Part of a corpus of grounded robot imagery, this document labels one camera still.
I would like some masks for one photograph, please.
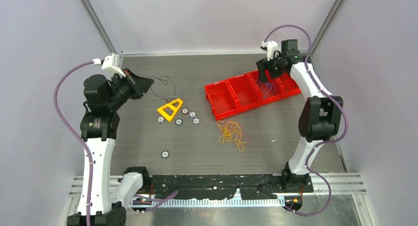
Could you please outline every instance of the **red compartment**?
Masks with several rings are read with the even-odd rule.
[[[296,82],[289,76],[289,74],[284,73],[279,77],[279,80],[282,82],[284,87],[283,98],[288,98],[301,92],[298,84],[296,84]]]
[[[259,89],[250,76],[244,74],[229,78],[228,81],[240,103],[238,112],[254,109],[260,105]]]
[[[266,75],[268,82],[276,86],[274,94],[266,98],[263,98],[263,86],[258,85],[257,70],[206,85],[206,99],[215,119],[221,120],[301,92],[287,73],[275,79],[267,72]]]
[[[270,83],[273,83],[274,86],[272,87],[271,92],[267,91],[266,86],[264,86],[260,81],[258,81],[258,71],[252,71],[248,73],[255,81],[255,83],[257,84],[258,88],[260,89],[261,92],[261,104],[269,104],[271,102],[280,100],[283,98],[283,85],[281,84],[281,81],[278,79],[271,79],[270,75],[268,74],[268,72],[266,72],[267,75],[267,81]]]
[[[212,114],[220,120],[237,114],[237,96],[228,81],[220,81],[205,86],[206,99],[212,105]]]

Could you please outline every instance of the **washer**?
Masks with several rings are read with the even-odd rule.
[[[191,111],[191,112],[189,113],[189,117],[190,117],[190,118],[194,118],[194,117],[196,117],[196,112],[195,112],[195,111]]]
[[[181,113],[182,113],[182,114],[188,114],[188,113],[189,113],[189,109],[188,109],[188,108],[183,108],[183,109],[181,110]]]
[[[167,159],[170,156],[169,151],[162,151],[161,152],[161,158]]]
[[[182,124],[183,124],[183,120],[182,120],[182,119],[176,119],[176,120],[175,120],[175,124],[176,124],[177,126],[180,126],[180,125],[182,125]]]
[[[194,125],[198,125],[200,123],[200,119],[199,118],[194,118],[193,119],[193,124]]]

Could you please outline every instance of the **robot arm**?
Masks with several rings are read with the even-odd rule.
[[[83,189],[77,213],[67,218],[67,226],[85,225],[87,208],[90,207],[90,221],[96,226],[125,225],[126,210],[136,192],[150,185],[145,167],[128,168],[118,187],[110,194],[110,161],[116,142],[119,116],[116,111],[129,99],[141,98],[154,80],[136,76],[129,69],[117,67],[117,54],[104,60],[95,59],[95,65],[112,75],[109,81],[96,74],[84,81],[84,107],[86,112],[80,124],[81,138],[86,142],[93,163],[84,152]]]
[[[321,90],[331,95],[319,81],[308,58],[308,69],[304,60],[306,56],[300,54],[298,41],[295,39],[281,42],[281,52],[278,51],[274,41],[263,42],[261,45],[266,50],[266,58],[258,61],[259,80],[267,82],[266,72],[271,78],[277,78],[287,72],[298,84],[305,98],[305,107],[299,118],[299,133],[301,139],[295,154],[290,159],[282,176],[284,184],[288,182],[304,183],[308,177],[310,167],[321,146],[315,147],[322,141],[329,140],[336,135],[340,126],[341,112],[336,105],[328,99]],[[341,97],[333,97],[338,104],[343,106]]]

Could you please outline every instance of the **purple cable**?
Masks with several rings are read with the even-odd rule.
[[[314,77],[314,75],[311,73],[311,71],[309,71],[309,67],[308,67],[308,57],[311,55],[311,46],[312,46],[312,43],[311,43],[311,37],[309,36],[309,34],[308,34],[308,32],[306,31],[306,30],[304,30],[303,28],[301,28],[301,27],[299,27],[299,26],[296,26],[296,25],[283,25],[283,26],[280,26],[280,27],[277,27],[277,28],[275,28],[275,29],[273,29],[268,35],[267,35],[267,37],[266,37],[266,39],[264,40],[264,42],[266,42],[267,41],[267,39],[269,39],[269,37],[271,36],[271,34],[273,34],[275,31],[277,31],[277,30],[279,30],[279,29],[281,29],[281,28],[296,28],[296,29],[299,29],[299,30],[301,30],[305,35],[306,35],[306,37],[308,38],[308,51],[307,51],[307,54],[306,54],[306,57],[305,57],[305,60],[304,60],[304,64],[305,64],[305,68],[306,68],[306,71],[308,72],[308,74],[309,74],[309,77],[311,77],[311,79],[312,79],[312,81],[313,81],[313,83],[315,83],[315,86],[318,88],[318,90],[319,90],[319,92],[321,92],[324,96],[326,96],[328,99],[330,99],[337,107],[338,107],[338,109],[341,111],[341,114],[343,115],[343,118],[344,118],[344,132],[343,132],[343,134],[340,136],[340,137],[338,137],[337,139],[335,139],[335,140],[329,140],[329,141],[322,141],[322,142],[320,142],[320,143],[318,143],[318,144],[316,144],[315,146],[314,146],[314,148],[312,148],[312,150],[311,150],[311,152],[309,152],[309,154],[308,154],[308,156],[307,156],[307,158],[306,158],[306,160],[305,160],[305,165],[306,165],[306,169],[308,169],[310,172],[312,172],[313,174],[315,174],[316,176],[318,176],[319,178],[321,178],[322,180],[324,180],[324,182],[326,183],[326,185],[327,185],[327,187],[328,187],[328,200],[327,200],[327,202],[326,202],[326,204],[324,205],[324,207],[322,208],[322,209],[320,209],[319,211],[317,211],[317,212],[315,212],[315,213],[303,213],[303,212],[298,212],[298,211],[295,211],[295,214],[297,214],[297,215],[302,215],[302,216],[314,216],[314,215],[317,215],[317,214],[320,214],[320,213],[322,213],[328,206],[329,206],[329,203],[331,202],[331,186],[329,185],[329,183],[328,183],[328,181],[322,176],[322,175],[320,175],[318,172],[316,172],[316,171],[314,171],[313,169],[311,169],[309,166],[308,166],[308,162],[309,162],[309,158],[314,154],[314,151],[315,151],[315,149],[318,147],[318,146],[320,146],[320,145],[323,145],[323,144],[326,144],[326,143],[335,143],[335,142],[337,142],[337,141],[340,141],[341,139],[343,139],[345,136],[346,136],[346,134],[347,134],[347,131],[348,131],[348,121],[347,121],[347,114],[346,114],[346,112],[344,111],[344,109],[343,109],[343,107],[341,107],[341,105],[340,104],[338,104],[338,102],[332,97],[332,96],[330,96],[328,93],[326,93],[325,91],[323,91],[322,89],[321,89],[321,86],[319,85],[319,83],[318,83],[318,81],[315,79],[315,77]],[[287,207],[287,206],[285,206],[285,208],[287,209],[287,210],[289,210],[289,211],[293,211],[292,209],[291,209],[291,207]]]
[[[142,195],[135,195],[135,197],[140,197],[140,198],[143,198],[143,199],[146,199],[146,200],[151,200],[151,201],[156,201],[156,202],[159,202],[156,206],[153,206],[153,207],[151,207],[151,208],[149,208],[149,209],[147,209],[147,210],[144,210],[143,211],[143,213],[148,213],[148,212],[150,212],[150,211],[153,211],[153,210],[155,210],[158,206],[160,206],[162,203],[164,203],[164,202],[166,202],[166,201],[168,201],[168,200],[171,200],[171,199],[173,199],[176,195],[178,194],[178,190],[175,190],[174,192],[172,192],[170,195],[168,195],[166,198],[164,198],[164,199],[152,199],[152,198],[148,198],[148,197],[145,197],[145,196],[142,196]]]
[[[79,68],[82,68],[86,65],[92,65],[94,62],[86,62],[83,64],[80,64],[79,66],[71,69],[70,71],[68,71],[62,78],[61,80],[58,82],[57,86],[55,87],[55,91],[54,91],[54,106],[55,106],[55,110],[58,113],[58,116],[60,116],[60,119],[63,121],[64,125],[70,130],[70,132],[75,136],[75,138],[77,138],[77,140],[81,143],[81,145],[83,146],[84,150],[87,153],[87,156],[89,158],[89,184],[87,186],[87,202],[86,202],[86,222],[87,222],[87,226],[91,226],[91,222],[90,222],[90,205],[91,205],[91,190],[92,190],[92,184],[93,184],[93,157],[92,154],[90,153],[89,148],[87,147],[86,143],[83,141],[83,139],[81,139],[81,137],[77,134],[77,132],[71,127],[71,125],[67,122],[67,120],[64,118],[63,114],[61,113],[60,107],[58,106],[58,100],[57,100],[57,96],[58,96],[58,90],[60,89],[61,84],[64,82],[64,80],[70,75],[72,74],[72,72],[76,71]]]

